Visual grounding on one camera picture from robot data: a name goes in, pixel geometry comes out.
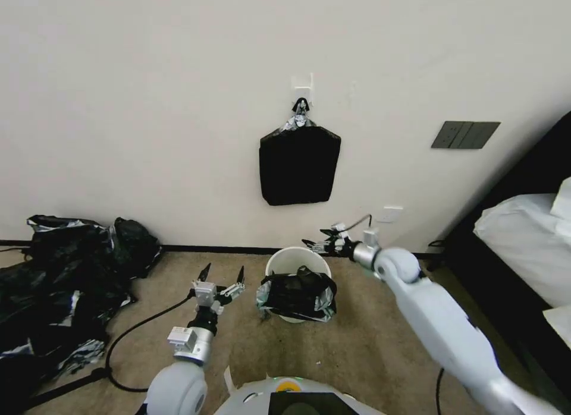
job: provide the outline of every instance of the trash can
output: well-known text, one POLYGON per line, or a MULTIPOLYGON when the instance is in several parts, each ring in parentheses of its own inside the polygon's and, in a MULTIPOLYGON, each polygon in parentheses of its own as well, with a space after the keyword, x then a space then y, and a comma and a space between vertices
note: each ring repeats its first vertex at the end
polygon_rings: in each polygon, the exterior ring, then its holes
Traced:
MULTIPOLYGON (((313 272, 322 272, 329 278, 332 278, 331 270, 325 259, 305 247, 288 247, 274 253, 266 265, 266 276, 271 275, 272 271, 276 274, 295 275, 297 274, 298 268, 303 265, 307 266, 313 272)), ((290 323, 303 323, 305 321, 284 316, 280 317, 290 323)))

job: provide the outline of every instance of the carpet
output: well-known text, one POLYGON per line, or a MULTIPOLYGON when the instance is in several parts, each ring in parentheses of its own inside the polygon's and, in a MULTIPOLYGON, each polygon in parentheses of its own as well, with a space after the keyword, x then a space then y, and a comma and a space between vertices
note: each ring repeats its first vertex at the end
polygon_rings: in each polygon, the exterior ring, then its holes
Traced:
MULTIPOLYGON (((20 259, 18 252, 0 253, 0 266, 20 259)), ((139 302, 120 311, 108 330, 116 337, 136 322, 182 300, 192 280, 209 262, 212 267, 208 281, 220 285, 232 284, 244 265, 246 291, 225 308, 218 321, 211 360, 205 369, 209 392, 202 414, 214 413, 227 398, 223 376, 227 366, 237 386, 263 379, 266 374, 298 376, 328 383, 387 415, 436 413, 439 366, 400 314, 386 285, 368 278, 347 259, 327 258, 338 285, 337 316, 328 323, 290 324, 277 316, 262 321, 255 307, 255 294, 268 259, 245 254, 167 253, 148 278, 134 282, 139 302)), ((456 285, 455 292, 462 290, 456 285)), ((194 317, 194 306, 195 302, 190 301, 125 337, 113 353, 115 377, 128 386, 147 387, 161 368, 174 361, 166 337, 173 326, 186 326, 194 317)), ((490 330, 489 325, 483 328, 487 333, 486 329, 490 330)), ((524 377, 506 347, 499 353, 504 354, 499 357, 500 364, 508 375, 512 371, 524 377)), ((102 361, 93 365, 98 366, 103 366, 102 361)), ((85 376, 93 367, 61 377, 45 389, 85 376)), ((133 415, 144 399, 144 394, 120 391, 101 380, 28 413, 133 415)), ((446 374, 441 405, 443 415, 484 413, 461 384, 446 374)))

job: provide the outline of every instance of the power cord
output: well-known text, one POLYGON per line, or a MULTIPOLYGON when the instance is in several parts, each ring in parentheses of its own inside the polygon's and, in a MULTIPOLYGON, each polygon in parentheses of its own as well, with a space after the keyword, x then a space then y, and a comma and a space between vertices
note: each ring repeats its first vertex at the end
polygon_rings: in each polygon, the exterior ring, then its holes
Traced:
POLYGON ((12 247, 11 249, 0 250, 0 253, 2 253, 3 251, 23 250, 23 249, 25 249, 25 247, 12 247))
POLYGON ((372 222, 372 220, 373 220, 373 215, 367 214, 367 215, 361 217, 361 218, 360 218, 358 221, 356 221, 353 225, 351 225, 351 226, 349 226, 349 227, 347 227, 347 228, 345 228, 345 229, 337 230, 335 233, 336 233, 336 234, 340 234, 341 232, 347 232, 347 231, 353 229, 355 226, 359 225, 360 223, 364 222, 365 219, 367 219, 367 218, 369 219, 369 227, 371 227, 371 222, 372 222))
POLYGON ((438 415, 442 415, 442 412, 440 412, 440 383, 442 382, 443 374, 444 368, 441 368, 440 372, 438 372, 438 378, 436 380, 436 412, 438 415))
POLYGON ((117 344, 119 343, 119 341, 121 341, 124 337, 126 337, 129 333, 131 333, 133 330, 137 329, 138 327, 141 327, 144 324, 147 324, 148 322, 159 318, 160 316, 180 307, 181 305, 183 305, 184 303, 188 302, 190 299, 192 299, 192 297, 194 296, 194 289, 192 289, 189 292, 189 295, 184 298, 183 300, 181 300, 179 303, 135 324, 134 326, 128 328, 126 331, 124 331, 121 335, 119 335, 117 337, 117 339, 115 341, 113 341, 113 343, 111 344, 111 346, 109 347, 109 351, 107 352, 107 356, 105 357, 105 370, 107 371, 107 378, 109 379, 110 383, 112 383, 114 386, 116 386, 118 389, 123 390, 123 391, 128 391, 128 392, 147 392, 149 390, 149 388, 133 388, 133 387, 129 387, 126 385, 121 384, 119 381, 117 381, 114 377, 113 377, 113 373, 111 371, 111 354, 113 353, 113 350, 115 349, 115 347, 117 346, 117 344))

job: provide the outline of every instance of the black garbage bag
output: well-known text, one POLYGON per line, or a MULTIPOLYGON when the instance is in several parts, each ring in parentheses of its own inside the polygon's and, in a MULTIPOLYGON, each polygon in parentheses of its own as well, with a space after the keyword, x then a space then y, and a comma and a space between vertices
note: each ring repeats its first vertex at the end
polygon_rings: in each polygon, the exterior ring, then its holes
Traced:
POLYGON ((272 206, 329 200, 341 137, 307 118, 301 98, 285 125, 260 139, 262 196, 272 206))
POLYGON ((300 320, 327 322, 337 313, 337 285, 324 273, 301 266, 297 274, 272 274, 264 278, 256 292, 256 305, 300 320))
POLYGON ((108 322, 136 301, 131 279, 162 253, 136 221, 109 227, 36 215, 26 262, 0 269, 0 400, 21 406, 42 382, 103 354, 108 322))

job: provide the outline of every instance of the wall socket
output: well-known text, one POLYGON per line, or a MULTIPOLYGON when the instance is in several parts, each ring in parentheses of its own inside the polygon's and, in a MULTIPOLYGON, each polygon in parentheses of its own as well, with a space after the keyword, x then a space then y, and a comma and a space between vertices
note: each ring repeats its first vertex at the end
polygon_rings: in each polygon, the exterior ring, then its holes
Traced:
POLYGON ((375 222, 393 223, 403 213, 404 208, 399 206, 384 206, 382 211, 375 216, 375 222))

